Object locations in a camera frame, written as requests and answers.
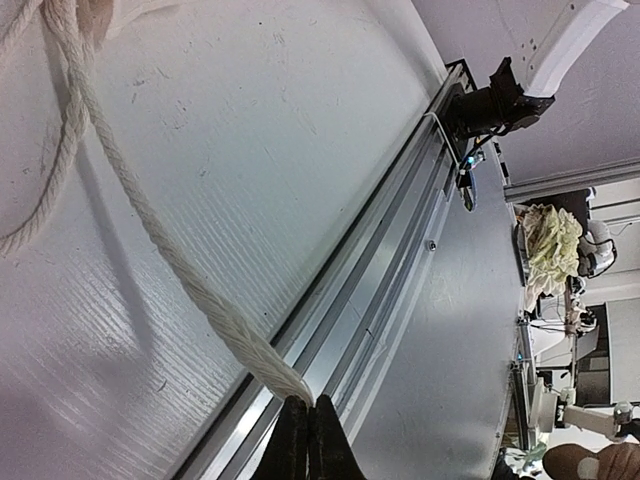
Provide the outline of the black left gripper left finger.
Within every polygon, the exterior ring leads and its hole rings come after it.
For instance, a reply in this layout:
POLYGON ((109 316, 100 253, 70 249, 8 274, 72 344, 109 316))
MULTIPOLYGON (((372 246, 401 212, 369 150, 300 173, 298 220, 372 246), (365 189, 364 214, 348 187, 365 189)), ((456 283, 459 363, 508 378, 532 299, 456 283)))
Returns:
POLYGON ((307 404, 297 396, 287 397, 257 467, 257 479, 305 479, 308 434, 307 404))

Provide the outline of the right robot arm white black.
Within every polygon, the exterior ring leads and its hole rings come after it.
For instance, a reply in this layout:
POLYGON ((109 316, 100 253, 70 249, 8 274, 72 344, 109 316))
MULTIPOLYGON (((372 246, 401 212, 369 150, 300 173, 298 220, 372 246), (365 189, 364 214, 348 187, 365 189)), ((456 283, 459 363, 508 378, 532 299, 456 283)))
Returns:
POLYGON ((510 22, 518 52, 512 68, 524 95, 551 98, 598 34, 632 1, 527 1, 510 22))

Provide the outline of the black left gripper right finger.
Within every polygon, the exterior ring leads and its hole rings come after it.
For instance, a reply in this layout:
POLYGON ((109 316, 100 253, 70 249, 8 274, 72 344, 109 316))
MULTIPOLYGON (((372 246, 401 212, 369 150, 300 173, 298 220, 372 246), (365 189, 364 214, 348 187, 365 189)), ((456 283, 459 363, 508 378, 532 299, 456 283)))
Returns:
POLYGON ((308 414, 309 478, 363 480, 331 398, 322 394, 308 414))

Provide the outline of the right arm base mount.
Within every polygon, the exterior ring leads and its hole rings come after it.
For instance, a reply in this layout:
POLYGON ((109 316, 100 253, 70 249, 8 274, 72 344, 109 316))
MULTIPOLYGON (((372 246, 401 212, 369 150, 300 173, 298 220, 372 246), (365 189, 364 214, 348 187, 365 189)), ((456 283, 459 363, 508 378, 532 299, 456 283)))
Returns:
POLYGON ((504 57, 489 77, 488 86, 478 89, 465 60, 448 64, 461 66, 469 85, 458 82, 453 88, 444 111, 447 132, 456 141, 481 135, 504 136, 527 128, 555 102, 555 97, 534 97, 526 94, 516 81, 510 57, 504 57))

